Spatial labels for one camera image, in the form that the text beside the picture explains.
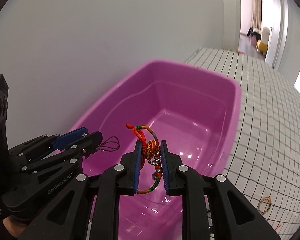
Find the rainbow cord bracelet red charm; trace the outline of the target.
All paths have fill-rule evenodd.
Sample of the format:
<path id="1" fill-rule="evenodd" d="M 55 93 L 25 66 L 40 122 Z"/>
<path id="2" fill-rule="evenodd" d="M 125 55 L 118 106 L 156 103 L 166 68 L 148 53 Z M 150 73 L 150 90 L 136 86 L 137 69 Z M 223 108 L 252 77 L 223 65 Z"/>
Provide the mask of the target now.
<path id="1" fill-rule="evenodd" d="M 154 184 L 149 189 L 136 191 L 137 194 L 148 194 L 158 187 L 163 175 L 159 140 L 154 131 L 148 126 L 133 126 L 126 123 L 126 127 L 130 129 L 141 142 L 140 170 L 143 169 L 146 161 L 148 161 L 150 165 L 154 166 L 155 169 L 154 173 L 152 174 Z M 153 140 L 147 141 L 143 130 L 147 130 L 152 135 Z"/>

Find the white black grid tablecloth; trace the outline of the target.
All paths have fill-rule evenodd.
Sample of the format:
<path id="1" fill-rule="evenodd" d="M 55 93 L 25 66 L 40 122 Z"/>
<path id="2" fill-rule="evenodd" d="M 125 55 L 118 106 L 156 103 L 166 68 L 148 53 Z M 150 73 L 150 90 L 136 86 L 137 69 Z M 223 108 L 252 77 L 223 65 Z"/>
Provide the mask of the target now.
<path id="1" fill-rule="evenodd" d="M 281 239 L 300 226 L 300 94 L 264 61 L 200 48 L 186 64 L 224 74 L 242 89 L 234 144 L 223 174 Z"/>

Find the pink plastic bin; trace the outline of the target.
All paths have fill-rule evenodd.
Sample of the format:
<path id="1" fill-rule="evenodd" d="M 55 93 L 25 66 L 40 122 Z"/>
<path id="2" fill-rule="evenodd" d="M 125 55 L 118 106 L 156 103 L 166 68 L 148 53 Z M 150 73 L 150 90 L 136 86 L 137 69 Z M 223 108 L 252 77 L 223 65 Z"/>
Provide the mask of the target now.
<path id="1" fill-rule="evenodd" d="M 222 173 L 237 132 L 242 90 L 226 75 L 172 61 L 152 61 L 98 99 L 72 126 L 116 136 L 120 148 L 83 160 L 89 177 L 132 152 L 136 136 L 126 128 L 146 125 L 168 151 L 199 174 Z M 119 239 L 177 239 L 182 232 L 182 197 L 166 195 L 164 181 L 149 194 L 120 196 Z"/>

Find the white yellow plush toy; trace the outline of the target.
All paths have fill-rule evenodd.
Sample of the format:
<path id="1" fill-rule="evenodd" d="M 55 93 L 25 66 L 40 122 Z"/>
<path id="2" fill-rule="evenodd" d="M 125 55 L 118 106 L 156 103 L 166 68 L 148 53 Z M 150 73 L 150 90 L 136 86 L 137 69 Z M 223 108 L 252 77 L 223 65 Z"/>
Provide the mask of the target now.
<path id="1" fill-rule="evenodd" d="M 267 27 L 263 27 L 261 39 L 257 41 L 256 44 L 256 50 L 258 53 L 262 53 L 263 55 L 266 55 L 268 50 L 268 42 L 270 37 L 270 29 Z"/>

